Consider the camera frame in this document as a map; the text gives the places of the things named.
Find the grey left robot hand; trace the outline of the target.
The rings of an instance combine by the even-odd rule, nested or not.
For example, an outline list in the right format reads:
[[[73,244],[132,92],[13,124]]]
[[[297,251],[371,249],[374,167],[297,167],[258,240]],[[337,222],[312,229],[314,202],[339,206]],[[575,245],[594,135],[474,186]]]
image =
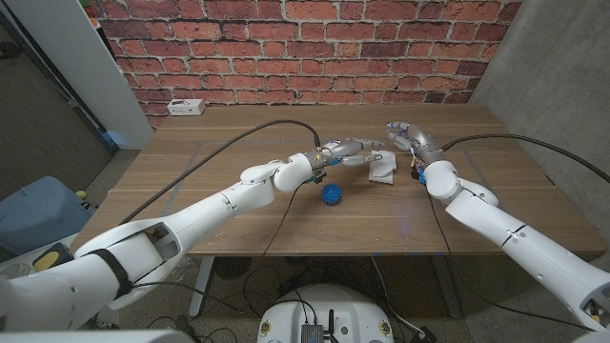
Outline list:
[[[377,150],[384,144],[376,139],[346,138],[330,141],[321,148],[305,153],[312,167],[312,176],[306,183],[319,183],[326,175],[325,167],[342,164],[346,167],[356,167],[382,159]]]

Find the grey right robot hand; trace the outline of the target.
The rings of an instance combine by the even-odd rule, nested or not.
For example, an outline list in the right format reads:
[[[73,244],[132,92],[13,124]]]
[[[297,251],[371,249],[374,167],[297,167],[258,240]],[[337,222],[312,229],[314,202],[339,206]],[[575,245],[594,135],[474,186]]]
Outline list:
[[[412,155],[412,177],[421,184],[426,184],[425,169],[437,161],[444,160],[441,148],[428,133],[415,124],[390,122],[386,132],[396,147]]]

